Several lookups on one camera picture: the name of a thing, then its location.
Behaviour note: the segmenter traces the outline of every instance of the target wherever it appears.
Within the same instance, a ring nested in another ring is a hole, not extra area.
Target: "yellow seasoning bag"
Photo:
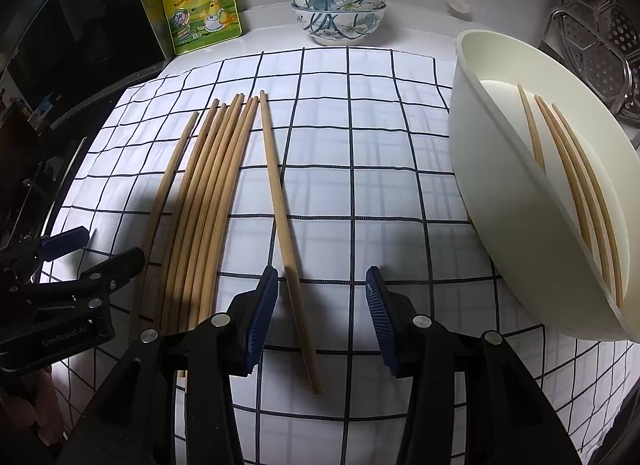
[[[176,55],[242,34],[236,0],[162,0]]]

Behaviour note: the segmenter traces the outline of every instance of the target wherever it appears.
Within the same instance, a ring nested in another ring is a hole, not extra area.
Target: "black appliance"
[[[122,92],[172,56],[161,0],[0,0],[0,247],[39,234]]]

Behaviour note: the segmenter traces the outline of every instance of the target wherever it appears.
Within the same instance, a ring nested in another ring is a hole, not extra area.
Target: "metal screw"
[[[484,338],[489,344],[493,344],[494,346],[502,344],[502,335],[497,331],[487,331],[487,333],[484,334]]]
[[[226,326],[231,322],[231,317],[226,313],[216,313],[211,317],[211,323],[216,328],[222,328],[222,326]]]
[[[145,344],[149,344],[149,342],[153,342],[158,338],[158,332],[153,329],[144,330],[140,334],[140,340],[142,340]]]
[[[418,328],[428,328],[431,326],[431,319],[427,315],[416,315],[414,317],[414,325]]]

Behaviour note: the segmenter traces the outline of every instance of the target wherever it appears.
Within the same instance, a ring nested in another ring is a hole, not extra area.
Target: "blue gripper pad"
[[[89,231],[84,226],[76,226],[66,232],[44,239],[40,244],[38,258],[53,261],[63,255],[84,248],[89,242]]]
[[[385,366],[391,370],[391,374],[396,376],[399,367],[396,330],[391,322],[391,317],[382,297],[380,285],[374,276],[373,268],[378,269],[377,267],[372,267],[367,270],[367,304],[369,304],[369,312],[373,321],[373,328],[376,331],[376,337],[378,338],[382,360]]]
[[[260,283],[256,288],[260,299],[255,306],[254,315],[249,321],[245,333],[245,350],[242,365],[244,371],[250,373],[260,360],[267,330],[273,316],[273,309],[278,298],[278,272],[273,267],[264,269]]]

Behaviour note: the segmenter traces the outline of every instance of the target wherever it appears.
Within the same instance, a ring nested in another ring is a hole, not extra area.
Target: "stacked bowl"
[[[291,8],[318,44],[355,45],[378,29],[386,0],[291,0]]]

